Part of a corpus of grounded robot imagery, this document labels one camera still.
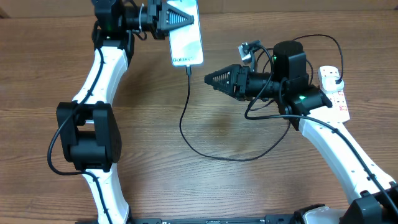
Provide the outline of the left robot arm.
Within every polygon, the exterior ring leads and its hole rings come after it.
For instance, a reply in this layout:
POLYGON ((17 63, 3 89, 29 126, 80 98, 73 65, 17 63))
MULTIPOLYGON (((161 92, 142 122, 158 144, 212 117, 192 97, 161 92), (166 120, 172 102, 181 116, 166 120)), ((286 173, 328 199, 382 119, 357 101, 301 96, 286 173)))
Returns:
POLYGON ((64 158, 85 178, 98 211, 98 223, 132 223, 117 172, 121 134, 113 100, 128 70, 136 39, 168 39, 172 33, 198 22, 196 1, 94 0, 91 39, 95 59, 81 90, 70 102, 57 106, 58 129, 64 158))

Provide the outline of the Samsung Galaxy smartphone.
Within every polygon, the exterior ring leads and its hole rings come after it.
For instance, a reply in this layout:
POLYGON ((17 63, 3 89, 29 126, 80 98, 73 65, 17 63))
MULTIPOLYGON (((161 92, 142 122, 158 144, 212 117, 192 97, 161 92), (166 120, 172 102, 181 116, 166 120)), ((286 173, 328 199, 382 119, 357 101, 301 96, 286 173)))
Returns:
POLYGON ((167 4, 193 16, 193 24, 169 32, 170 53, 174 67, 203 63, 200 18, 197 0, 167 1, 167 4))

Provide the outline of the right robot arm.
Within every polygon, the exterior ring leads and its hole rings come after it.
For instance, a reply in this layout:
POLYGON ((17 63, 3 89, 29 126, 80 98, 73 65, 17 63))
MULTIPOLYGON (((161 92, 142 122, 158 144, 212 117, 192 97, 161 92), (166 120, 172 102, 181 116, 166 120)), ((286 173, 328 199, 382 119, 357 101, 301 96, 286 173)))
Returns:
POLYGON ((254 53, 260 42, 239 47, 243 64, 232 64, 208 74, 204 81, 215 90, 254 104, 258 99, 277 103, 280 118, 307 138, 339 180, 349 207, 332 209, 324 204, 296 210, 291 223, 396 223, 397 182, 365 153, 345 128, 342 77, 320 70, 320 84, 310 83, 307 56, 300 42, 276 44, 267 56, 271 71, 259 73, 254 53))

